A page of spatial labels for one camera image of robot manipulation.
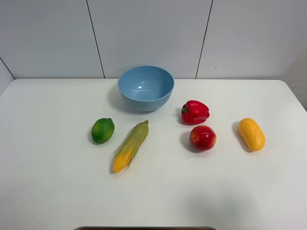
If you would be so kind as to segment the corn cob with husk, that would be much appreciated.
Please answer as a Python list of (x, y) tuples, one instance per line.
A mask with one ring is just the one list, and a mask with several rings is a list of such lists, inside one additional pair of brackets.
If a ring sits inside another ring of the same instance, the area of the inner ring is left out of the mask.
[(128, 169), (149, 133), (149, 121), (138, 123), (113, 156), (112, 173)]

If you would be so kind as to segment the yellow mango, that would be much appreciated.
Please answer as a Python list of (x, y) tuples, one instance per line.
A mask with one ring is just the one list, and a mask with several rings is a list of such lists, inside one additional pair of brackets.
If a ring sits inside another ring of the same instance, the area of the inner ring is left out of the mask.
[(238, 131), (251, 151), (259, 151), (265, 146), (265, 136), (252, 118), (242, 119), (239, 122)]

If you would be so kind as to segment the red bell pepper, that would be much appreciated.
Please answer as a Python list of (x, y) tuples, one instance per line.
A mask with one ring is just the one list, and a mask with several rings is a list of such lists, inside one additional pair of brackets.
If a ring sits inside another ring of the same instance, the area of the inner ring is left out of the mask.
[(202, 102), (187, 101), (181, 109), (182, 122), (186, 125), (198, 125), (210, 117), (209, 108)]

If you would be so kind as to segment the green lime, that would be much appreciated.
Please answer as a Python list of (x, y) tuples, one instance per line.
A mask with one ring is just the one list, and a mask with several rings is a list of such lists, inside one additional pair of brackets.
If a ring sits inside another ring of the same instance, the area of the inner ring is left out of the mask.
[(92, 127), (92, 141), (96, 144), (106, 143), (112, 137), (114, 130), (115, 125), (111, 118), (100, 118)]

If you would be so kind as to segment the red peach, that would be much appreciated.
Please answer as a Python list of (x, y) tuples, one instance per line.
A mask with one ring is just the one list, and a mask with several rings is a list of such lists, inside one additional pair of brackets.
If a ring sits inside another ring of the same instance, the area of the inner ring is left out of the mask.
[(193, 148), (197, 151), (207, 151), (216, 144), (216, 133), (209, 126), (197, 126), (189, 135)]

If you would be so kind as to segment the blue plastic bowl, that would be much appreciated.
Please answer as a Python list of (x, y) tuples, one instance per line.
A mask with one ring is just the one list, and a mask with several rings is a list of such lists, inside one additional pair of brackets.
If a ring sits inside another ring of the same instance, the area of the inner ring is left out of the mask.
[(175, 86), (172, 75), (155, 66), (137, 66), (125, 71), (118, 79), (118, 90), (132, 108), (151, 112), (162, 107)]

